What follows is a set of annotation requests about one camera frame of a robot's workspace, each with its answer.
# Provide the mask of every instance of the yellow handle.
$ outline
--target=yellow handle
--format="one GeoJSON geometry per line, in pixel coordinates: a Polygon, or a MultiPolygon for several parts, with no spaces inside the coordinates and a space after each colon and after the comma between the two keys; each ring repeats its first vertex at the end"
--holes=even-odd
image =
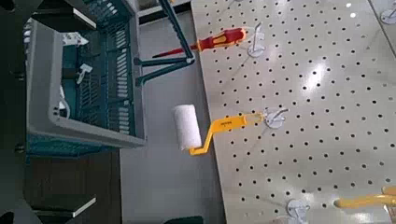
{"type": "Polygon", "coordinates": [[[224,133],[228,130],[241,128],[242,126],[247,126],[249,124],[259,123],[264,121],[264,115],[262,113],[258,114],[247,114],[243,116],[235,116],[225,119],[216,119],[210,125],[209,131],[207,131],[206,140],[203,147],[200,148],[190,148],[190,155],[196,156],[205,154],[209,150],[210,141],[215,133],[224,133]]]}
{"type": "Polygon", "coordinates": [[[377,194],[367,195],[356,199],[338,199],[334,202],[334,205],[339,208],[359,208],[373,204],[396,204],[396,196],[377,194]]]}

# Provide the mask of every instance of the plastic crate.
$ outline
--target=plastic crate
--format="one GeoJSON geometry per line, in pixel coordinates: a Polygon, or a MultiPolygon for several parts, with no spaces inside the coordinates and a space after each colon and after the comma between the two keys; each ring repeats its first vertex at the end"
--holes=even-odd
{"type": "MultiPolygon", "coordinates": [[[[129,31],[131,14],[121,0],[84,2],[91,14],[97,17],[98,28],[95,31],[80,32],[89,43],[78,47],[76,55],[63,56],[64,67],[75,64],[76,71],[83,63],[92,67],[92,71],[85,75],[76,88],[68,85],[69,89],[64,90],[74,91],[66,94],[66,101],[76,110],[71,113],[74,114],[73,120],[117,132],[119,135],[125,135],[125,138],[134,136],[134,84],[129,31]],[[67,96],[70,95],[76,95],[76,98],[68,99],[67,96]]],[[[29,134],[29,155],[75,158],[117,148],[115,145],[118,145],[95,141],[93,143],[89,138],[81,137],[81,134],[73,133],[74,136],[70,136],[70,132],[51,135],[48,130],[35,130],[33,134],[29,134]]],[[[120,139],[122,144],[127,142],[123,137],[120,139]]]]}

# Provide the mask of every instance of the red screwdriver handle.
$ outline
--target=red screwdriver handle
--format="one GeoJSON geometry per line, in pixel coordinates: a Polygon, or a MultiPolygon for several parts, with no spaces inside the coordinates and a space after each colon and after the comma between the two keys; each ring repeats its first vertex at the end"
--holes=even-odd
{"type": "Polygon", "coordinates": [[[229,47],[243,41],[246,38],[246,31],[242,28],[225,30],[218,35],[210,36],[207,39],[198,40],[199,51],[218,47],[229,47]]]}

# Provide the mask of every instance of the display rack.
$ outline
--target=display rack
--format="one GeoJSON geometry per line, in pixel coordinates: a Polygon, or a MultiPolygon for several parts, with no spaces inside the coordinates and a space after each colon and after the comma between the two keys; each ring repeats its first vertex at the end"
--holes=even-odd
{"type": "Polygon", "coordinates": [[[227,223],[271,223],[291,199],[311,223],[390,222],[383,206],[333,201],[396,181],[395,57],[367,1],[192,1],[200,39],[262,21],[250,43],[200,54],[210,118],[286,107],[278,130],[257,124],[215,136],[227,223]]]}

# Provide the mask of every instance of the screwdriver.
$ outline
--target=screwdriver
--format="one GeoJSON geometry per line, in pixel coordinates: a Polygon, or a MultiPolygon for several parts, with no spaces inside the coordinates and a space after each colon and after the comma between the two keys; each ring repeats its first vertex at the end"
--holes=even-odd
{"type": "MultiPolygon", "coordinates": [[[[210,36],[203,40],[198,40],[195,45],[191,45],[191,49],[198,49],[202,52],[204,49],[213,49],[221,47],[230,47],[241,41],[243,41],[247,36],[245,29],[236,28],[232,30],[225,30],[218,35],[210,36]]],[[[152,56],[153,58],[160,58],[172,54],[178,54],[183,52],[183,49],[173,49],[164,53],[160,53],[152,56]]]]}

